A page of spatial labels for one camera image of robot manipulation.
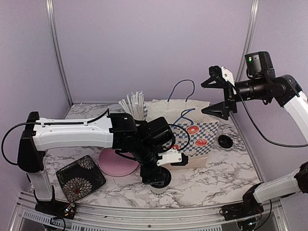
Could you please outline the blue checkered paper bag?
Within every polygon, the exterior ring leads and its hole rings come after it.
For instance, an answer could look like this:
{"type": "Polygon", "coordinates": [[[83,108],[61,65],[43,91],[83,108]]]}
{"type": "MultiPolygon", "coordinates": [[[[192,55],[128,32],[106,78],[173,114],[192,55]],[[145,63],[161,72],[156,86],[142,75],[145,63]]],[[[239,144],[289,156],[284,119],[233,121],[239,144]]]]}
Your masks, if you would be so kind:
{"type": "Polygon", "coordinates": [[[192,82],[192,93],[185,99],[172,99],[175,91],[173,89],[166,100],[153,99],[145,102],[146,120],[149,122],[164,117],[171,124],[176,138],[172,148],[188,157],[188,164],[184,166],[179,163],[175,166],[164,165],[168,170],[204,167],[219,128],[218,119],[201,112],[210,105],[210,102],[190,99],[195,92],[195,83],[192,80],[190,82],[192,82]]]}

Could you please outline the aluminium frame post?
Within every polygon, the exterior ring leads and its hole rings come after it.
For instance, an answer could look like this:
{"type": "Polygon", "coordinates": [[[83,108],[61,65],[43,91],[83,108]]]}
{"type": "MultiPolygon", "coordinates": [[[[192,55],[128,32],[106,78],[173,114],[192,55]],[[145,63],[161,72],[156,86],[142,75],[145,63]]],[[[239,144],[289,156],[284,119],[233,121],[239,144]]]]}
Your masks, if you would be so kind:
{"type": "Polygon", "coordinates": [[[46,0],[46,10],[47,10],[47,18],[49,22],[50,32],[51,32],[51,39],[53,44],[53,50],[55,54],[55,59],[57,63],[57,67],[60,74],[61,83],[64,89],[64,94],[69,106],[73,105],[73,98],[69,89],[68,80],[66,77],[60,44],[58,40],[58,33],[57,33],[57,26],[56,26],[56,18],[54,13],[54,6],[52,0],[46,0]]]}
{"type": "Polygon", "coordinates": [[[241,81],[244,73],[245,73],[245,58],[244,56],[250,52],[253,38],[255,34],[256,29],[256,23],[257,23],[257,14],[259,10],[259,0],[252,0],[251,1],[251,9],[250,9],[250,15],[248,20],[248,27],[247,27],[247,33],[244,41],[244,48],[242,52],[242,58],[239,64],[239,68],[236,75],[236,81],[241,81]]]}

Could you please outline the right aluminium frame post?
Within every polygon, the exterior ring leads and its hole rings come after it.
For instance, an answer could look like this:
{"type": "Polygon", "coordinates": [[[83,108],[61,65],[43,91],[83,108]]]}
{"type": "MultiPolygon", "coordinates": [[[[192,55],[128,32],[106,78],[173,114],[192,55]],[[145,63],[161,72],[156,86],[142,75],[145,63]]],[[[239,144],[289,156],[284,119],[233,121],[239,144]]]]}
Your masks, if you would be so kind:
{"type": "Polygon", "coordinates": [[[239,68],[236,75],[236,81],[241,81],[244,73],[245,73],[245,58],[244,56],[250,52],[253,38],[255,34],[256,29],[256,23],[257,23],[257,14],[259,10],[259,0],[252,0],[251,1],[251,9],[250,9],[250,15],[248,20],[248,27],[247,27],[247,33],[244,41],[244,48],[242,52],[242,58],[239,64],[239,68]]]}

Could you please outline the bundle of wrapped white straws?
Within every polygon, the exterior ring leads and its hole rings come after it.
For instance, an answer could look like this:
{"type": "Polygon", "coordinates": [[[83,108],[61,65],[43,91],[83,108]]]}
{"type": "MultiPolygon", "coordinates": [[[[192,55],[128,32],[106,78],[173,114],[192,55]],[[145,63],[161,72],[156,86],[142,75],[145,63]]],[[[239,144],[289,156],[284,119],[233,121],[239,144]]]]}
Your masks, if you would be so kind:
{"type": "Polygon", "coordinates": [[[131,92],[126,98],[121,99],[118,104],[125,113],[130,114],[135,120],[146,120],[146,110],[143,91],[131,92]]]}

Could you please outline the left aluminium frame post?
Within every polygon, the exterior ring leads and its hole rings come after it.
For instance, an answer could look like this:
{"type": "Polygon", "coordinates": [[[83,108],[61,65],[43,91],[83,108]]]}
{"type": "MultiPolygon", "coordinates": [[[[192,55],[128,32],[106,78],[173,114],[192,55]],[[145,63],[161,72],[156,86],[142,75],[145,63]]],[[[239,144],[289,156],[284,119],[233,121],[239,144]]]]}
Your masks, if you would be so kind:
{"type": "Polygon", "coordinates": [[[64,94],[69,106],[73,105],[73,98],[69,89],[68,80],[66,77],[60,44],[58,40],[58,33],[57,33],[57,26],[56,26],[56,18],[54,13],[54,6],[52,0],[46,0],[46,10],[47,10],[47,18],[49,22],[50,32],[51,32],[51,39],[53,44],[53,50],[55,54],[55,59],[57,63],[57,67],[60,74],[61,83],[64,89],[64,94]]]}

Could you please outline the black floral square plate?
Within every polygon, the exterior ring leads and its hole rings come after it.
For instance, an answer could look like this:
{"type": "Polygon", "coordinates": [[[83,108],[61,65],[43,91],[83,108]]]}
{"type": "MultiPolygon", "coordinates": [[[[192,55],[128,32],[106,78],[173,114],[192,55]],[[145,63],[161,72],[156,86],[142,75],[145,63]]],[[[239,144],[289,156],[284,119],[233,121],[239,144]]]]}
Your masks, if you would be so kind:
{"type": "Polygon", "coordinates": [[[106,184],[104,175],[89,155],[61,168],[56,176],[69,202],[84,198],[106,184]]]}

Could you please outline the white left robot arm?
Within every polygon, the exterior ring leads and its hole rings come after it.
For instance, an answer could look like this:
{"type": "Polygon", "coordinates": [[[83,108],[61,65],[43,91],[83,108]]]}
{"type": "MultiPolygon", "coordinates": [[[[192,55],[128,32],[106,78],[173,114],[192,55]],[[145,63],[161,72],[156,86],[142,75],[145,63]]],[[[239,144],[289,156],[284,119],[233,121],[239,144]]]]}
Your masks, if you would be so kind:
{"type": "Polygon", "coordinates": [[[151,122],[136,121],[127,113],[104,113],[89,120],[55,120],[32,114],[19,142],[17,164],[29,175],[36,198],[50,214],[57,214],[61,204],[54,199],[49,177],[44,169],[45,152],[65,147],[102,147],[131,153],[141,166],[145,185],[163,183],[158,166],[162,145],[174,138],[167,121],[160,117],[151,122]]]}

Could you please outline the pink round plate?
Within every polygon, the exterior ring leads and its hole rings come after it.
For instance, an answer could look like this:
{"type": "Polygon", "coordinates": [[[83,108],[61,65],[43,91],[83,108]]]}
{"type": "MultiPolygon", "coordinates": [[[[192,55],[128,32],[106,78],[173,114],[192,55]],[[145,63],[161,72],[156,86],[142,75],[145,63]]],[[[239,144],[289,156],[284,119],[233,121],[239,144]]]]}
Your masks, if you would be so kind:
{"type": "Polygon", "coordinates": [[[109,176],[124,177],[134,172],[139,163],[117,155],[113,149],[102,149],[98,156],[98,166],[109,176]]]}

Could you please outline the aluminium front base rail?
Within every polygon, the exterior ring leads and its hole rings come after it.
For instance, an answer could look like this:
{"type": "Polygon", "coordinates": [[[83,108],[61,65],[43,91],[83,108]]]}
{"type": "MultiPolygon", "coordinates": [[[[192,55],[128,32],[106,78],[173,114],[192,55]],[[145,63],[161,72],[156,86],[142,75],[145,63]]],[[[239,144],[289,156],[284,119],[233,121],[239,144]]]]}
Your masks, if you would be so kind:
{"type": "Polygon", "coordinates": [[[249,223],[257,231],[289,230],[279,201],[264,205],[262,215],[226,221],[219,206],[138,209],[78,204],[73,219],[54,219],[35,210],[36,200],[21,192],[9,230],[39,230],[46,226],[67,231],[242,231],[249,223]]]}

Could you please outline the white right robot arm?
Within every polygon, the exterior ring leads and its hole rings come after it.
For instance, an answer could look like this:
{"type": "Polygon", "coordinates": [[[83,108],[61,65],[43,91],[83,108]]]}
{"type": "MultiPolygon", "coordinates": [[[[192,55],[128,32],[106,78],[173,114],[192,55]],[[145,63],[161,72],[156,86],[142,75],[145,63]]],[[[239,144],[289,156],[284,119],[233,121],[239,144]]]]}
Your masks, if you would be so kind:
{"type": "Polygon", "coordinates": [[[295,170],[286,166],[288,153],[308,147],[308,98],[291,75],[236,82],[230,74],[211,73],[201,87],[223,91],[223,101],[202,112],[233,118],[262,178],[239,203],[242,215],[250,215],[257,203],[308,191],[306,165],[295,170]],[[285,169],[274,174],[279,167],[285,169]]]}

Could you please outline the stack of black lids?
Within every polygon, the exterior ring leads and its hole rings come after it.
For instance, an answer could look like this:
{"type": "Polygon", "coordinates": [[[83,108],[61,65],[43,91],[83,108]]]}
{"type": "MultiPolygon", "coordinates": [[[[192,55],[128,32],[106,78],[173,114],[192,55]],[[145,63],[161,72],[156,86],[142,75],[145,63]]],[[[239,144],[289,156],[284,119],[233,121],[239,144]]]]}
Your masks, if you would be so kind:
{"type": "Polygon", "coordinates": [[[227,136],[227,135],[220,135],[218,137],[218,144],[222,147],[222,148],[226,148],[229,149],[233,146],[233,140],[227,136]]]}

